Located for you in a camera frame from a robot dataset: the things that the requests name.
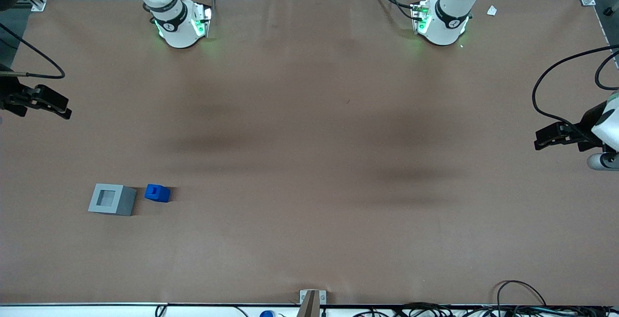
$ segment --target gray square box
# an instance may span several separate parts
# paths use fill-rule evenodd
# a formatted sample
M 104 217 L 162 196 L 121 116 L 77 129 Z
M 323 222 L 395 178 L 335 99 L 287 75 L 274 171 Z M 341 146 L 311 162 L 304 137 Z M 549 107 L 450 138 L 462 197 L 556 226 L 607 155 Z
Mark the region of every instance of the gray square box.
M 97 183 L 90 199 L 89 212 L 130 216 L 135 201 L 135 189 L 118 184 Z

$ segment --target blue block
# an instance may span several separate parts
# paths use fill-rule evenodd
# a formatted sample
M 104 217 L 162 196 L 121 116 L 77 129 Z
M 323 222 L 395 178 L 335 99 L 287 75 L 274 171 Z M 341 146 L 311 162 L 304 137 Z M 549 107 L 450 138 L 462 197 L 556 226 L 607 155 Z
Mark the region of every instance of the blue block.
M 162 185 L 149 184 L 146 187 L 144 198 L 157 202 L 168 202 L 170 200 L 170 189 Z

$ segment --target table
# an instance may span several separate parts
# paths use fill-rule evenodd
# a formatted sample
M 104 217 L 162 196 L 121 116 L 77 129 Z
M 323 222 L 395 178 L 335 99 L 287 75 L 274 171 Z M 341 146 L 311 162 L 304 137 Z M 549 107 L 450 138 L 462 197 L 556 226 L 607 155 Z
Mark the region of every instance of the table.
M 617 175 L 533 149 L 552 120 L 532 86 L 606 45 L 595 11 L 473 12 L 439 47 L 385 1 L 221 0 L 210 39 L 174 50 L 140 2 L 50 1 L 25 39 L 66 70 L 42 83 L 74 113 L 2 114 L 1 301 L 489 303 L 520 279 L 550 304 L 616 303 Z M 605 57 L 551 73 L 540 106 L 578 121 L 609 95 Z M 13 68 L 53 72 L 24 46 Z M 173 196 L 91 214 L 95 183 Z

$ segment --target gray box opening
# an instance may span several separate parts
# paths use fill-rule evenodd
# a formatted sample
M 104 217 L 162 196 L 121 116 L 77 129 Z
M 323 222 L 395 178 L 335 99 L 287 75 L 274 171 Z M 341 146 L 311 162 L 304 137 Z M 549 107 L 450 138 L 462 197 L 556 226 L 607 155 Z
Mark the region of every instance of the gray box opening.
M 97 205 L 102 205 L 104 207 L 110 207 L 114 202 L 114 196 L 116 192 L 113 190 L 101 190 L 99 194 L 99 198 L 97 199 Z

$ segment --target white paper scrap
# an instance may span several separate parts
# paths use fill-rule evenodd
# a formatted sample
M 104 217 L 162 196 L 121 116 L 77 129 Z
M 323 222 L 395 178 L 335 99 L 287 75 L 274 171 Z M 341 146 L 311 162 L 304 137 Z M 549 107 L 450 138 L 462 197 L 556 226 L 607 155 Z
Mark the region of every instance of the white paper scrap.
M 490 9 L 488 9 L 488 13 L 486 14 L 490 16 L 497 15 L 497 8 L 495 6 L 490 6 Z

